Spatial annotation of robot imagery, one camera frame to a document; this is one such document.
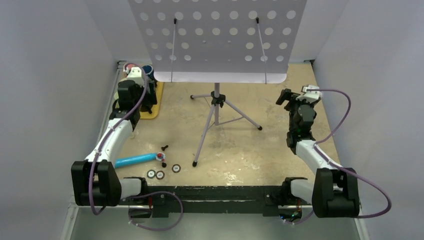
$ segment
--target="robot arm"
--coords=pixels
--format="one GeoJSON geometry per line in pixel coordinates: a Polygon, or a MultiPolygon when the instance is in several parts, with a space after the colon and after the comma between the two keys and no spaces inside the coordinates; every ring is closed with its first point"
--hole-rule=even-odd
{"type": "Polygon", "coordinates": [[[308,85],[302,88],[303,94],[293,93],[290,89],[281,92],[276,104],[289,111],[289,132],[287,146],[298,155],[315,174],[314,184],[306,179],[286,178],[292,196],[312,203],[313,211],[319,218],[357,217],[360,210],[358,180],[343,171],[331,166],[329,162],[340,166],[326,155],[311,132],[311,126],[317,113],[314,106],[321,100],[322,94],[317,86],[308,85]],[[323,153],[324,159],[314,149],[323,153]]]}
{"type": "Polygon", "coordinates": [[[126,119],[123,120],[122,118],[137,106],[144,88],[147,87],[142,81],[146,78],[143,70],[139,67],[133,67],[131,74],[118,83],[117,94],[119,98],[113,103],[105,133],[84,161],[73,163],[71,175],[77,205],[90,205],[88,182],[90,180],[90,168],[97,154],[99,159],[97,159],[94,169],[97,180],[93,180],[92,185],[95,206],[116,206],[121,199],[147,193],[145,178],[128,177],[119,180],[114,168],[125,141],[140,120],[140,105],[126,119]]]}

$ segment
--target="white wall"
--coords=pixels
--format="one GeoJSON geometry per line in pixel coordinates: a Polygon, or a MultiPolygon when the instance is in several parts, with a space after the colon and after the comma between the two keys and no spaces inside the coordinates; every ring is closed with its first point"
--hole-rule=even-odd
{"type": "Polygon", "coordinates": [[[57,240],[115,60],[82,0],[0,3],[0,239],[57,240]]]}
{"type": "MultiPolygon", "coordinates": [[[[346,91],[351,114],[334,137],[340,161],[388,191],[392,210],[366,221],[373,240],[424,236],[424,2],[350,0],[314,69],[322,88],[346,91]]],[[[346,109],[337,93],[323,98],[334,128],[346,109]]],[[[360,185],[365,213],[386,206],[360,185]]]]}
{"type": "MultiPolygon", "coordinates": [[[[128,0],[85,1],[114,58],[149,58],[128,0]]],[[[292,62],[303,62],[317,57],[347,2],[348,0],[309,0],[306,3],[290,58],[292,62]]]]}

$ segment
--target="blue cylinder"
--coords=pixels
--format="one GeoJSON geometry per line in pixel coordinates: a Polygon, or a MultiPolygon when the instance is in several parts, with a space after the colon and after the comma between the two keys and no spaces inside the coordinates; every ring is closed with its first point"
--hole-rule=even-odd
{"type": "Polygon", "coordinates": [[[125,167],[133,164],[141,164],[156,159],[156,153],[147,153],[138,156],[130,156],[124,158],[118,158],[115,163],[115,168],[125,167]]]}

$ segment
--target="yellow tray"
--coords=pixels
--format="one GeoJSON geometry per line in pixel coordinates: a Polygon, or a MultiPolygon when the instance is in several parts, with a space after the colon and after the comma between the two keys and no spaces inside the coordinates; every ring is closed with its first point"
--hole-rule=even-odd
{"type": "Polygon", "coordinates": [[[161,106],[161,100],[162,100],[162,92],[164,90],[164,83],[158,81],[157,82],[157,87],[156,87],[156,99],[157,99],[157,104],[153,105],[153,107],[151,108],[151,114],[146,112],[140,112],[140,119],[154,119],[158,116],[159,114],[159,108],[161,106]]]}

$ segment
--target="wooden table surface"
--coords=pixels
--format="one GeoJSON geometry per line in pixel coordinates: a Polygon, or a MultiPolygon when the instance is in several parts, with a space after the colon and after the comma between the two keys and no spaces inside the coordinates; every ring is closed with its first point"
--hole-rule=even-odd
{"type": "MultiPolygon", "coordinates": [[[[165,83],[159,115],[140,120],[135,137],[126,141],[120,158],[164,151],[167,167],[159,161],[117,168],[119,178],[145,177],[148,170],[164,171],[162,180],[148,179],[149,185],[161,186],[248,186],[281,185],[286,177],[315,179],[314,173],[286,145],[289,113],[284,105],[276,105],[281,90],[300,93],[304,85],[316,85],[310,64],[290,64],[287,79],[280,84],[222,83],[221,94],[263,127],[259,131],[246,119],[212,126],[207,132],[197,167],[192,167],[203,128],[209,113],[211,98],[190,99],[190,95],[207,94],[213,83],[165,83]],[[181,171],[172,172],[179,164],[181,171]]],[[[312,133],[321,140],[330,133],[323,104],[315,106],[317,117],[312,133]]],[[[220,122],[239,115],[228,105],[219,111],[220,122]]],[[[339,161],[333,139],[321,148],[339,161]]]]}

